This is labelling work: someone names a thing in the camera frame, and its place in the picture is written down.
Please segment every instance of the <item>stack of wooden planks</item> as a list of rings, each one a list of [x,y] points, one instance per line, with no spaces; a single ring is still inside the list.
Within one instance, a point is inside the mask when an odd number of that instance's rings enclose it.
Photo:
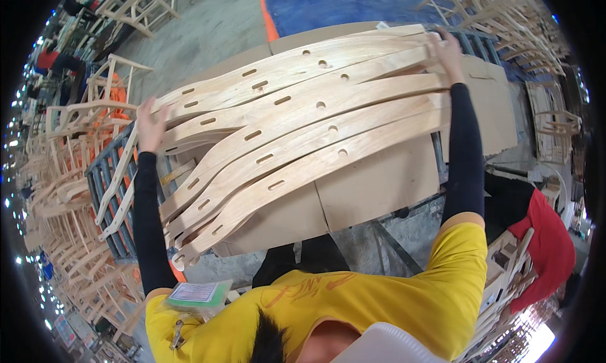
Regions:
[[[514,61],[525,73],[564,75],[561,58],[570,53],[557,22],[541,0],[449,0],[453,8],[423,0],[417,9],[429,5],[443,21],[497,35],[501,59]]]

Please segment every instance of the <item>wooden frame piece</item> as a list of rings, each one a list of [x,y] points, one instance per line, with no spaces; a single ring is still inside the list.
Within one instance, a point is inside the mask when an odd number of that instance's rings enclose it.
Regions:
[[[394,144],[443,129],[450,123],[450,106],[430,110],[332,144],[251,184],[232,197],[201,234],[173,256],[183,271],[210,247],[227,238],[261,207],[331,172]]]
[[[318,75],[419,46],[418,41],[407,41],[406,37],[425,34],[421,25],[390,29],[389,33],[383,29],[351,34],[269,56],[219,77],[183,86],[158,99],[153,110],[168,105],[171,124],[237,106]]]
[[[272,117],[243,127],[218,142],[177,191],[160,206],[161,220],[169,220],[194,201],[227,164],[293,130],[366,105],[445,88],[445,77],[439,74],[415,74],[347,86],[338,93],[320,92],[317,97],[309,94],[306,98],[307,106],[283,110],[284,115],[289,114],[288,118],[283,118],[276,112]]]
[[[425,78],[435,80],[433,86],[440,86],[440,77]],[[404,91],[406,88],[414,88],[405,84],[402,86],[395,85],[395,83],[406,82],[402,79],[410,79],[411,82],[416,79],[415,82],[420,83],[421,86],[424,82],[417,75],[413,75],[411,78],[408,78],[408,76],[397,77],[370,83],[383,84],[382,87],[385,89],[398,88],[400,91]],[[360,91],[360,93],[372,93],[372,91]],[[175,247],[178,249],[181,248],[183,240],[191,232],[199,229],[215,217],[234,193],[239,192],[247,184],[254,182],[254,180],[279,169],[284,164],[382,125],[427,112],[428,110],[441,109],[448,102],[449,98],[447,94],[419,95],[390,102],[382,102],[344,114],[337,114],[337,116],[304,126],[273,140],[231,162],[221,170],[198,199],[177,219],[168,224],[167,230],[169,235],[167,238],[170,239],[173,236],[178,236],[175,241]],[[296,115],[304,115],[307,112],[301,113],[300,110],[295,110],[294,113]],[[288,120],[288,116],[294,115],[294,113],[285,115],[284,119]],[[287,123],[294,127],[299,125],[296,122],[291,123],[290,120]]]
[[[160,151],[164,154],[175,154],[171,150],[184,143],[204,141],[209,134],[214,136],[217,132],[235,132],[285,106],[291,109],[304,106],[307,104],[307,97],[311,92],[318,94],[318,91],[322,92],[322,89],[330,88],[334,94],[336,87],[354,86],[366,81],[397,75],[413,67],[423,68],[431,64],[428,61],[430,58],[430,49],[427,46],[419,46],[320,75],[268,94],[253,102],[209,112],[167,131]]]

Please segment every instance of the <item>worker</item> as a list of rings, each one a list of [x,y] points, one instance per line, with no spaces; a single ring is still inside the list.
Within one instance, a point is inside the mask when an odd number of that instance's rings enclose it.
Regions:
[[[478,122],[462,73],[457,39],[432,35],[451,83],[450,184],[427,271],[412,278],[350,272],[329,235],[269,249],[247,291],[206,323],[184,319],[184,343],[171,350],[178,316],[162,301],[177,284],[167,261],[156,204],[156,151],[168,109],[154,124],[137,115],[139,169],[134,180],[134,243],[148,303],[146,329],[158,362],[329,362],[372,324],[388,322],[435,356],[451,360],[474,334],[486,281],[484,159]]]
[[[45,41],[46,46],[42,47],[42,51],[36,60],[36,67],[39,69],[48,69],[61,74],[64,69],[70,69],[73,72],[83,71],[86,68],[84,62],[73,56],[55,51],[57,40],[52,40],[49,43]]]
[[[527,277],[538,275],[538,278],[503,309],[499,321],[506,324],[519,311],[565,286],[571,277],[576,254],[560,216],[547,203],[545,195],[532,184],[485,172],[484,185],[490,195],[485,198],[486,222],[506,228],[520,241],[529,228],[534,228],[528,244],[533,269]],[[577,287],[568,286],[575,291]],[[568,301],[572,296],[569,290]]]
[[[85,4],[79,3],[77,0],[63,0],[59,4],[59,9],[63,9],[70,16],[78,16],[82,8],[86,10],[82,13],[82,19],[86,21],[96,21],[99,17],[92,11],[91,6],[95,0],[90,0]]]

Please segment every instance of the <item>slot hole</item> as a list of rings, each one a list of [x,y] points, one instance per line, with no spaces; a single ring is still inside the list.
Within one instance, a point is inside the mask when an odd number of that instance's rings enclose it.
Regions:
[[[210,202],[210,199],[206,199],[206,200],[204,200],[204,202],[202,203],[202,205],[201,205],[200,207],[198,207],[198,210],[201,210],[202,208],[204,208],[204,206],[205,206],[206,204],[208,204],[209,202]]]
[[[259,82],[256,85],[253,85],[252,89],[256,90],[257,88],[261,88],[261,87],[265,86],[267,83],[269,83],[269,82],[264,80],[263,82]]]
[[[193,179],[192,184],[188,185],[188,186],[187,186],[187,189],[188,189],[188,190],[192,189],[192,188],[193,188],[193,186],[194,186],[194,185],[196,185],[196,184],[198,184],[198,182],[199,182],[199,181],[200,181],[200,179],[199,179],[199,178]]]
[[[223,224],[219,225],[219,227],[217,227],[217,229],[215,229],[213,231],[213,235],[217,235],[217,232],[219,231],[219,229],[221,229],[223,227]]]
[[[278,99],[275,102],[273,102],[273,105],[278,106],[278,105],[282,104],[283,102],[287,102],[289,100],[290,100],[290,96],[286,96],[286,97],[283,97],[283,98]]]
[[[262,157],[262,158],[259,158],[259,159],[257,160],[257,164],[259,164],[259,163],[261,163],[261,162],[265,162],[265,161],[267,161],[267,160],[268,160],[268,159],[270,159],[272,156],[273,156],[273,154],[268,154],[268,155],[265,155],[265,156],[264,156],[264,157]]]
[[[257,69],[252,69],[251,71],[247,71],[245,73],[242,74],[243,77],[250,75],[250,74],[254,74],[257,72]]]
[[[272,185],[270,185],[267,189],[269,189],[270,191],[275,190],[276,188],[278,188],[279,186],[283,185],[285,182],[283,180],[280,180],[279,182],[276,182]]]
[[[200,123],[200,125],[212,124],[212,123],[214,123],[215,121],[217,121],[217,119],[216,119],[215,117],[213,117],[213,118],[209,118],[208,120],[204,120],[204,121],[202,121],[202,122]]]
[[[254,137],[257,137],[258,135],[261,135],[261,131],[252,132],[251,134],[244,137],[244,140],[249,141],[249,140],[253,139]]]

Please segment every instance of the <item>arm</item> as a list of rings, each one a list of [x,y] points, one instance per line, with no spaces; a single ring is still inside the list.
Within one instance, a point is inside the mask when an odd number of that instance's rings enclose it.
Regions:
[[[484,156],[478,120],[469,90],[464,84],[461,69],[459,41],[446,31],[441,46],[434,38],[434,47],[440,64],[446,69],[451,88],[452,116],[450,122],[449,182],[442,224],[462,212],[473,212],[484,217]]]
[[[156,206],[156,154],[165,129],[164,122],[152,123],[154,99],[141,104],[137,114],[139,167],[134,179],[134,245],[137,248],[143,291],[146,296],[157,288],[173,288],[177,280],[169,266],[160,213]],[[161,115],[166,119],[166,112]]]

